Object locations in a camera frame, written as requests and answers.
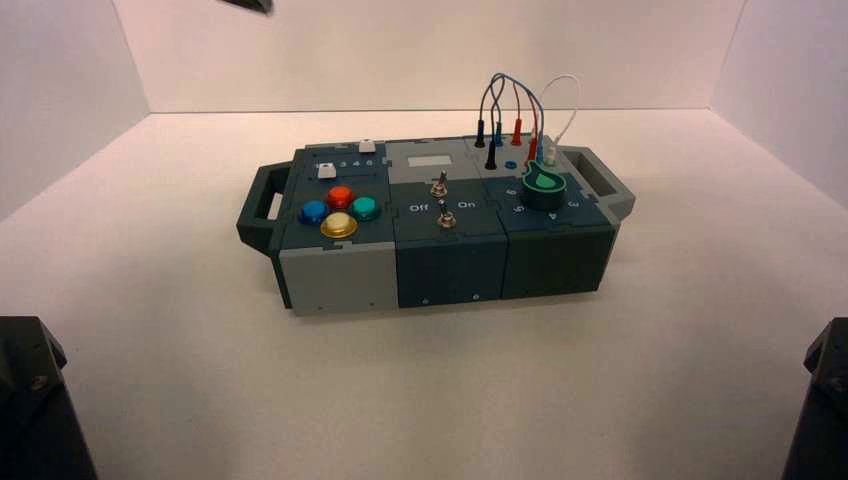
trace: yellow button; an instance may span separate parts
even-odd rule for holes
[[[359,225],[344,212],[331,213],[321,223],[321,233],[329,238],[344,238],[353,235]]]

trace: green button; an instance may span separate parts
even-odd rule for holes
[[[365,222],[380,216],[380,209],[372,197],[359,197],[350,206],[350,213],[360,222]]]
[[[536,186],[547,190],[554,188],[556,186],[556,181],[544,173],[540,173],[539,176],[536,177]]]

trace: red plug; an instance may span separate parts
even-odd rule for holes
[[[530,139],[530,151],[527,152],[527,161],[532,161],[536,159],[536,145],[538,142],[536,141],[536,137],[532,137]]]
[[[521,145],[521,119],[515,119],[515,130],[512,131],[512,145]]]

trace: screw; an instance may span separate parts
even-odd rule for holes
[[[32,388],[33,392],[37,392],[37,391],[41,390],[42,388],[44,388],[46,386],[47,386],[47,375],[36,375],[32,379],[32,384],[30,385],[30,388]]]

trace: small screen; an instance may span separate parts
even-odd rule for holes
[[[432,167],[435,165],[450,165],[450,155],[428,155],[426,157],[409,157],[410,167]]]

